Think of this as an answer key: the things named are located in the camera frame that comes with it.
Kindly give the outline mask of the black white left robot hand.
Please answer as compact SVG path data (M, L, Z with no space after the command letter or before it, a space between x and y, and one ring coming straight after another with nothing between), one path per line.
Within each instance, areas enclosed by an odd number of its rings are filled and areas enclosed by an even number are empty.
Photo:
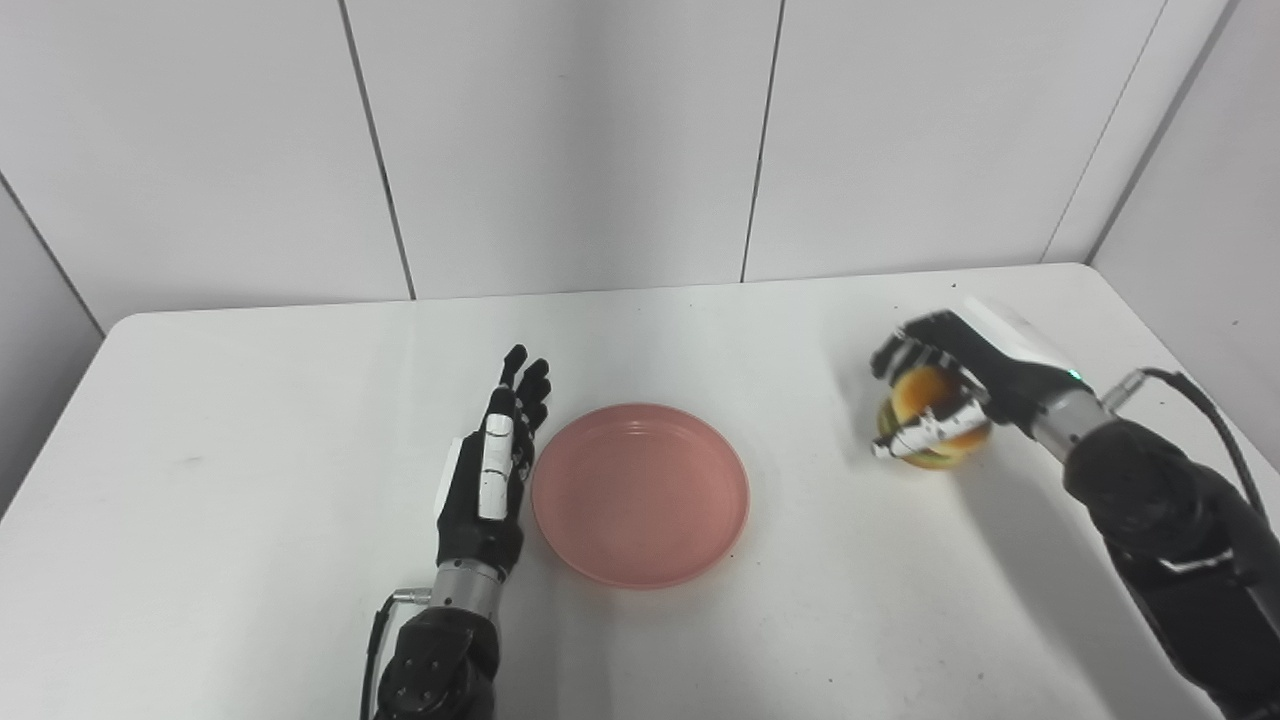
M516 345L477 429L462 439L436 519L436 562L477 564L506 582L524 548L520 512L547 420L549 363Z

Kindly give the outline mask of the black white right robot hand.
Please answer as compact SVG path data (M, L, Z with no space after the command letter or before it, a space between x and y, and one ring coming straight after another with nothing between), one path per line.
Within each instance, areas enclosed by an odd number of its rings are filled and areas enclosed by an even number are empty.
M870 356L897 425L877 457L961 457L992 425L1016 427L1062 461L1112 415L1029 322L968 299L897 328Z

